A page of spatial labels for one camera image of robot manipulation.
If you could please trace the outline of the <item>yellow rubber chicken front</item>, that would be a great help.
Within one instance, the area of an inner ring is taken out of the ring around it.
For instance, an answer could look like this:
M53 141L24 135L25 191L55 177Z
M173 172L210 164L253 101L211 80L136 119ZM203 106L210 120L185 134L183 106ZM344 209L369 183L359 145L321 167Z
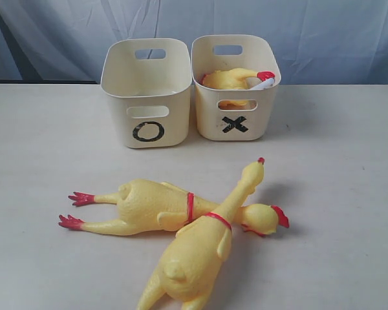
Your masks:
M236 187L217 208L177 231L148 280L137 309L152 308L163 295L180 301L183 309L206 305L231 251L231 224L236 212L263 178L264 158L259 158L245 166Z

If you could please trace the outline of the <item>cream bin marked X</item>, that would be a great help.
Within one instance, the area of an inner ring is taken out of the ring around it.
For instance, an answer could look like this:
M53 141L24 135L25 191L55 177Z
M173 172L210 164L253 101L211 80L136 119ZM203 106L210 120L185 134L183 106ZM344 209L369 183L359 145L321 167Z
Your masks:
M191 67L197 129L203 137L213 141L250 141L264 134L281 81L266 40L246 34L199 37L191 46ZM248 78L248 90L217 90L200 84L204 74L234 68L271 71L275 80L271 85L271 80L263 83L256 77ZM250 110L221 110L218 103L224 100L251 100L256 106Z

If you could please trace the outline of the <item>pale blue backdrop curtain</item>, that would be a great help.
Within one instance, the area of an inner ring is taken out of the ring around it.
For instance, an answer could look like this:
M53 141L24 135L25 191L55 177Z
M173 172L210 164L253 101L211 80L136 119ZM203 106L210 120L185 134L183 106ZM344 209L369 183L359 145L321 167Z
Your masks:
M284 84L388 84L388 1L0 1L0 80L98 81L124 39L267 40Z

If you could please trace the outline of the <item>yellow rubber chicken with tube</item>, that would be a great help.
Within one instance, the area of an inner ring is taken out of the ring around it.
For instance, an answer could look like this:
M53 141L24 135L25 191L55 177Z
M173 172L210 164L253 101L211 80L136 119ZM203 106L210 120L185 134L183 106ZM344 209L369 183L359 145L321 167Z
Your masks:
M231 70L216 70L210 74L204 74L200 84L204 87L217 90L248 90L247 79L258 78L261 82L275 80L275 74L271 71L254 71L246 68L234 68ZM251 100L224 100L218 103L221 110L250 110L256 103Z

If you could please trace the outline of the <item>yellow rubber chicken sideways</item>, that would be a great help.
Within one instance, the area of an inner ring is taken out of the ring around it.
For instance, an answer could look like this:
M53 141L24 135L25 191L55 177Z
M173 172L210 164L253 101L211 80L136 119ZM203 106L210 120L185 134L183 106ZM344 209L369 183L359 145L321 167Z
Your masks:
M114 193L93 195L74 192L74 206L110 203L118 217L104 222L85 222L71 215L59 215L58 225L75 231L130 236L148 231L177 231L220 205L171 183L136 179Z

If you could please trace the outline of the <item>cream bin marked O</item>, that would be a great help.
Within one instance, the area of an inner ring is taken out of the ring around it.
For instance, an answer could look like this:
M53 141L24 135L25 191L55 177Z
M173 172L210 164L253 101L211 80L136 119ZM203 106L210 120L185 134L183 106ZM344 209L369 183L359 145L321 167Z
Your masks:
M128 39L112 45L100 85L120 142L132 149L183 142L191 82L188 48L178 39Z

